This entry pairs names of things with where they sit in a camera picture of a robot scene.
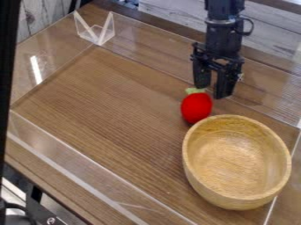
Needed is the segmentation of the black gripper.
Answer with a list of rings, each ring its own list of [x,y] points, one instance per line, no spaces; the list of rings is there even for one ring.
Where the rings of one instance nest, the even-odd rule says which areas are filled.
[[[233,94],[242,76],[243,59],[239,56],[243,33],[243,19],[206,19],[205,43],[193,44],[193,78],[198,89],[210,86],[211,70],[218,73],[214,98],[222,99]]]

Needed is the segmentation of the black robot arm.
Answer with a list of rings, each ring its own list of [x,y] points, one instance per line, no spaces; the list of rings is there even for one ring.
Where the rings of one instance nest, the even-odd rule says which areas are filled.
[[[205,0],[207,25],[205,43],[193,43],[190,60],[193,80],[198,89],[211,84],[211,72],[218,74],[214,99],[233,95],[242,78],[243,57],[239,55],[242,39],[254,31],[254,22],[242,18],[245,0]]]

